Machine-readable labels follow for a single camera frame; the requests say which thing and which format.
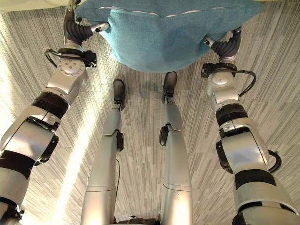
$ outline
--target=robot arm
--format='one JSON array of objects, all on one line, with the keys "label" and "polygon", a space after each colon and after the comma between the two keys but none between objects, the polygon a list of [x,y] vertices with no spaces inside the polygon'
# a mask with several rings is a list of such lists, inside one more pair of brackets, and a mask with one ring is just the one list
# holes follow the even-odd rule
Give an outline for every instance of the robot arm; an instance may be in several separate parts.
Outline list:
[{"label": "robot arm", "polygon": [[59,52],[57,67],[41,94],[14,121],[1,139],[0,155],[0,224],[15,224],[25,197],[34,165],[49,160],[57,143],[55,131],[86,79],[86,67],[96,66],[96,54],[82,50],[82,41],[108,28],[108,23],[81,26],[75,23],[71,0],[64,19],[65,44]]},{"label": "robot arm", "polygon": [[234,174],[234,201],[237,215],[233,225],[295,225],[300,217],[287,191],[268,171],[269,154],[253,121],[240,103],[233,86],[234,56],[240,45],[240,29],[229,42],[205,44],[219,56],[217,64],[205,64],[202,76],[208,78],[207,93],[219,124],[221,140],[216,149],[220,164]]}]

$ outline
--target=silver robot leg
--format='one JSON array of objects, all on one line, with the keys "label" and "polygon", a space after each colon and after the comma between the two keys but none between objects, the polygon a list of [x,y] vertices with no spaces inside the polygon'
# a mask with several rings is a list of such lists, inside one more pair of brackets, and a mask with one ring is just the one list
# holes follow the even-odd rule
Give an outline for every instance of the silver robot leg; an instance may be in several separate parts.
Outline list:
[{"label": "silver robot leg", "polygon": [[172,94],[166,93],[165,104],[165,126],[162,127],[159,137],[161,145],[166,146],[160,224],[191,225],[192,185],[181,115]]},{"label": "silver robot leg", "polygon": [[125,101],[125,86],[114,82],[115,105],[106,117],[103,134],[92,169],[82,206],[82,225],[114,223],[116,201],[115,165],[116,153],[124,147],[121,130],[121,114]]}]

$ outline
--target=gray carpet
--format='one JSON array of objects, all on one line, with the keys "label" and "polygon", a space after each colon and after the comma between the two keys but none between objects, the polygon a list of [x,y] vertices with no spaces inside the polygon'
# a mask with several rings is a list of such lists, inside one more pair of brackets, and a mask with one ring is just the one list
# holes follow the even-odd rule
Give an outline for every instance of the gray carpet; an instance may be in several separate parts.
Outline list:
[{"label": "gray carpet", "polygon": [[[64,8],[0,15],[0,113],[2,135],[16,116],[46,85],[54,67],[43,53],[63,45]],[[300,211],[300,3],[270,2],[243,26],[238,69],[253,70],[257,83],[242,97],[269,149],[283,160],[275,176]],[[121,178],[115,209],[117,220],[150,218],[159,213],[164,149],[158,143],[164,106],[160,101],[164,74],[140,73],[110,58],[100,35],[84,43],[98,56],[98,68],[62,120],[60,142],[48,163],[33,169],[25,198],[26,224],[79,224],[86,179],[112,107],[112,82],[127,86],[122,111],[125,148],[118,153]],[[201,78],[203,63],[217,62],[211,52],[178,71],[175,100],[183,118],[193,185],[194,223],[229,225],[235,215],[233,176],[223,171],[215,151],[218,125]],[[240,91],[250,78],[236,77]]]}]

